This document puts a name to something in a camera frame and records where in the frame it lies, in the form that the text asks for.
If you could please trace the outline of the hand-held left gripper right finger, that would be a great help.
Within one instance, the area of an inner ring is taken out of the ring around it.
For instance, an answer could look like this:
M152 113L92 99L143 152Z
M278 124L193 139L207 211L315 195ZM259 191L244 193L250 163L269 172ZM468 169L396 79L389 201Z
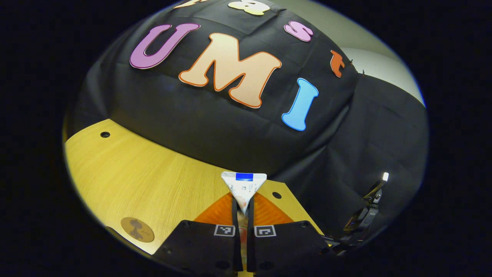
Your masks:
M248 271L255 275L328 275L331 250L308 220L294 221L257 193L248 207Z

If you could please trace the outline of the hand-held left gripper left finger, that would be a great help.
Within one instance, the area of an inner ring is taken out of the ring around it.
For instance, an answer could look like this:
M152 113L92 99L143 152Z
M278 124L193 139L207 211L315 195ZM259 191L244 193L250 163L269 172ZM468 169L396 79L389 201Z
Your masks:
M195 220L177 224L161 245L164 263L188 275L235 275L243 270L238 205L227 193Z

